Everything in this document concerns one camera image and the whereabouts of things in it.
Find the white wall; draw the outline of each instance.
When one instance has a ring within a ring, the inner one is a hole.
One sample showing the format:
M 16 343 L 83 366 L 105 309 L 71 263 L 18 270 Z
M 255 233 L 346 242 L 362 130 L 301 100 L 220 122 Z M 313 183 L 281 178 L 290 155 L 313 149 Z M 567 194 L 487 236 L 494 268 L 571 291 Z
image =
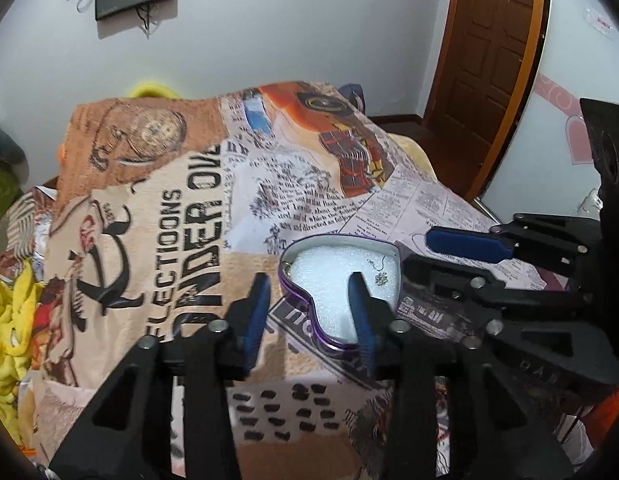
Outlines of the white wall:
M 147 39 L 136 14 L 16 0 L 0 23 L 0 123 L 26 150 L 24 187 L 58 173 L 76 104 L 155 80 L 187 98 L 277 80 L 358 82 L 371 115 L 413 113 L 439 0 L 174 0 Z
M 539 71 L 573 95 L 619 103 L 619 31 L 604 36 L 585 9 L 609 19 L 600 0 L 551 0 Z M 573 215 L 601 184 L 593 164 L 572 165 L 566 116 L 532 94 L 503 161 L 481 201 L 501 220 L 516 212 Z
M 441 44 L 443 43 L 443 34 L 445 33 L 445 23 L 447 22 L 447 11 L 449 9 L 449 0 L 438 0 L 436 8 L 436 19 L 433 27 L 432 46 L 427 57 L 427 66 L 423 73 L 423 84 L 416 102 L 416 114 L 423 117 L 427 100 L 432 89 L 433 76 L 438 66 L 438 57 L 441 53 Z

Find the wooden floor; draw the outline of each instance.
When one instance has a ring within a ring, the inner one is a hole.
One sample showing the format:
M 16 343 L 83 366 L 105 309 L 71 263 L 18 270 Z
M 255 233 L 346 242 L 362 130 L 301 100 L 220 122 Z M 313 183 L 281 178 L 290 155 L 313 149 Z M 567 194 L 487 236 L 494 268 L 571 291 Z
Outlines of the wooden floor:
M 413 121 L 379 123 L 379 126 L 386 132 L 416 140 L 427 153 L 438 180 L 460 196 L 467 193 L 479 168 L 470 164 L 453 145 Z

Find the purple tin box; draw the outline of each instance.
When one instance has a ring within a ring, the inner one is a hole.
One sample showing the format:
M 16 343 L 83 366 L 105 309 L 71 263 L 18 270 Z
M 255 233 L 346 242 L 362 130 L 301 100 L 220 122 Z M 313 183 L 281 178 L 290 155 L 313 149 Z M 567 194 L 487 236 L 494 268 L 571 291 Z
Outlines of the purple tin box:
M 397 262 L 399 267 L 397 269 L 397 276 L 400 276 L 400 254 L 398 253 L 398 248 L 389 242 L 383 242 L 381 240 L 355 235 L 338 234 L 309 236 L 294 242 L 283 252 L 278 266 L 278 278 L 283 288 L 283 294 L 289 297 L 290 303 L 295 304 L 298 309 L 308 314 L 309 322 L 312 328 L 312 340 L 317 348 L 330 357 L 347 359 L 358 353 L 358 345 L 356 343 L 346 342 L 339 338 L 330 336 L 320 327 L 316 313 L 316 306 L 314 305 L 314 300 L 312 299 L 311 294 L 304 288 L 296 285 L 290 279 L 288 272 L 291 264 L 294 262 L 299 253 L 319 246 L 359 247 L 365 250 L 387 254 L 387 256 L 394 257 Z M 397 284 L 397 298 L 400 293 L 401 281 L 402 279 L 399 280 Z M 392 310 L 396 308 L 396 305 L 390 306 Z

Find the door panel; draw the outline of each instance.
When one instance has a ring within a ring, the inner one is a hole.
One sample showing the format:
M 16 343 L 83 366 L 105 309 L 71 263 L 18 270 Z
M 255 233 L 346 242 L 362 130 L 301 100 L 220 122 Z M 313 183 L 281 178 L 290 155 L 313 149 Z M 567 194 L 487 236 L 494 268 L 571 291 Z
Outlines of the door panel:
M 476 174 L 521 69 L 533 0 L 458 0 L 448 54 L 427 126 Z M 476 176 L 468 178 L 467 188 Z

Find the blue gripper pad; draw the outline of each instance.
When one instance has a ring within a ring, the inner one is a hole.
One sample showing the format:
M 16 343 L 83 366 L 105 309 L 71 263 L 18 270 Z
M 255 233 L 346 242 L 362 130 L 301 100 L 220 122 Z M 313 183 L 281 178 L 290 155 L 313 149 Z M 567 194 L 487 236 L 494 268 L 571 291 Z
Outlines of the blue gripper pad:
M 253 310 L 244 342 L 245 370 L 248 371 L 256 366 L 263 330 L 266 327 L 267 312 L 270 306 L 270 280 L 267 274 L 259 272 L 256 275 L 249 299 Z
M 358 336 L 361 361 L 371 377 L 376 372 L 376 337 L 367 315 L 367 303 L 371 299 L 365 280 L 360 272 L 354 272 L 347 283 L 350 311 Z
M 513 258 L 511 240 L 492 233 L 432 227 L 425 234 L 425 243 L 435 253 L 451 254 L 488 264 Z

